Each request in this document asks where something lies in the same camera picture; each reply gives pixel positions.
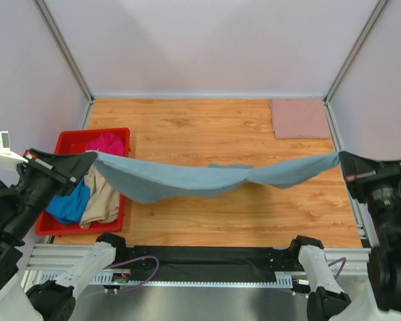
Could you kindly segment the grey blue t shirt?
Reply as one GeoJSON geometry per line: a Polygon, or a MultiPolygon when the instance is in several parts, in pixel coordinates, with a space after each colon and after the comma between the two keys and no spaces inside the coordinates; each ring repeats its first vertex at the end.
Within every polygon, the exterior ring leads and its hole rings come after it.
{"type": "Polygon", "coordinates": [[[102,152],[94,167],[125,197],[153,204],[173,197],[217,197],[245,183],[288,189],[337,167],[338,153],[287,160],[265,167],[184,167],[124,158],[102,152]]]}

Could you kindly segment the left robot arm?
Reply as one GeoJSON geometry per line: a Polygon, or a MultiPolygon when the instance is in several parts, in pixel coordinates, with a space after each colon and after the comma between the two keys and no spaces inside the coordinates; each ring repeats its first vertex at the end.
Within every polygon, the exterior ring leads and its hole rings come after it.
{"type": "Polygon", "coordinates": [[[94,277],[124,257],[123,237],[104,233],[73,267],[55,280],[23,290],[17,263],[24,237],[54,196],[69,195],[97,158],[95,152],[23,156],[1,154],[0,165],[16,170],[17,184],[0,180],[0,320],[69,320],[76,300],[94,277]]]}

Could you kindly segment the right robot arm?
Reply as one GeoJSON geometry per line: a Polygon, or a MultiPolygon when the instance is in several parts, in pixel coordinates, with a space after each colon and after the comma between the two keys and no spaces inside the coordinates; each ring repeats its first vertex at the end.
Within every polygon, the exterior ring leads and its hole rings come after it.
{"type": "Polygon", "coordinates": [[[365,204],[378,244],[370,250],[368,280],[351,299],[325,260],[322,243],[297,236],[290,250],[309,281],[308,320],[401,320],[401,160],[372,160],[340,152],[352,199],[365,204]]]}

